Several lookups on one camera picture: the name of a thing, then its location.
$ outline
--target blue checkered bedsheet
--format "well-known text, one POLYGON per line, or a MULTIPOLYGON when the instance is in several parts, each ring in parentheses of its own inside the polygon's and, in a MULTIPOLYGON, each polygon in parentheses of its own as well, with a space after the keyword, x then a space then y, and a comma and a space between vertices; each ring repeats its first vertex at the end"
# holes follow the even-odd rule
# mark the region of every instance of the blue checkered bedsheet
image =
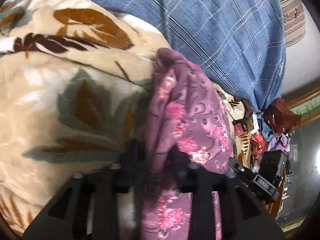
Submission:
POLYGON ((156 26, 225 91, 254 111, 280 97, 285 42, 279 0, 92 0, 156 26))

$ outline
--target white wall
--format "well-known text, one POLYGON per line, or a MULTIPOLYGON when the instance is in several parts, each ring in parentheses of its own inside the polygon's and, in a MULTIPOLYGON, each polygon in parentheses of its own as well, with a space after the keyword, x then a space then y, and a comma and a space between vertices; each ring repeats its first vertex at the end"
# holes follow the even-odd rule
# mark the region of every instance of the white wall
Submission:
POLYGON ((320 33, 304 7, 306 35, 287 48, 287 63, 282 95, 288 94, 320 77, 320 33))

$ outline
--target brown cloth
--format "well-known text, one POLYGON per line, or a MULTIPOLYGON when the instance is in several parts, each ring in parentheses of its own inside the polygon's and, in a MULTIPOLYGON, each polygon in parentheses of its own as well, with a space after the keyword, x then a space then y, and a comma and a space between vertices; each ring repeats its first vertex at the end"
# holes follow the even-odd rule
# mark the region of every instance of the brown cloth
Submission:
POLYGON ((253 121, 252 121, 252 116, 250 118, 244 118, 244 124, 246 125, 247 127, 247 130, 249 132, 251 132, 254 128, 254 125, 253 125, 253 121))
POLYGON ((291 112, 282 98, 277 98, 263 111, 263 118, 274 132, 288 133, 300 124, 301 115, 291 112))
POLYGON ((250 118, 253 114, 253 109, 250 106, 249 102, 245 99, 241 100, 243 106, 244 106, 244 118, 250 118))

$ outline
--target floral pattern fabric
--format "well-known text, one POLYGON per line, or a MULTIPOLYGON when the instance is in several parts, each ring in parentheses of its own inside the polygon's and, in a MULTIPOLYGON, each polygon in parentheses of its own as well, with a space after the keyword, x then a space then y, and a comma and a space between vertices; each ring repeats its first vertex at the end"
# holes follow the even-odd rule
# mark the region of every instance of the floral pattern fabric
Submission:
MULTIPOLYGON (((163 47, 152 25, 90 0, 1 6, 0 213, 12 230, 22 235, 76 171, 116 161, 140 138, 163 47)), ((132 235, 130 195, 119 199, 119 234, 132 235)))
MULTIPOLYGON (((191 193, 180 193, 168 151, 177 145, 192 162, 209 171, 226 172, 233 157, 227 111, 198 65, 172 49, 159 49, 154 70, 155 93, 147 118, 147 160, 155 191, 146 190, 142 239, 188 239, 191 193)), ((222 238, 220 202, 212 192, 216 240, 222 238)))

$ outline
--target red plastic bag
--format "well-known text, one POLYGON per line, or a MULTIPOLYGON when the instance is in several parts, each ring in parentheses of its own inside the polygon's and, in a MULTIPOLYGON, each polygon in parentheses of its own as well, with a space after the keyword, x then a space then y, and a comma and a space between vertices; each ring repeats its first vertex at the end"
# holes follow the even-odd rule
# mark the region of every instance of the red plastic bag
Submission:
POLYGON ((251 135, 251 144, 255 145, 258 149, 257 151, 253 151, 251 154, 259 155, 265 149, 266 140, 263 138, 261 133, 257 132, 251 135))
POLYGON ((274 132, 288 133, 300 124, 301 115, 291 112, 282 98, 277 98, 263 111, 263 118, 274 132))

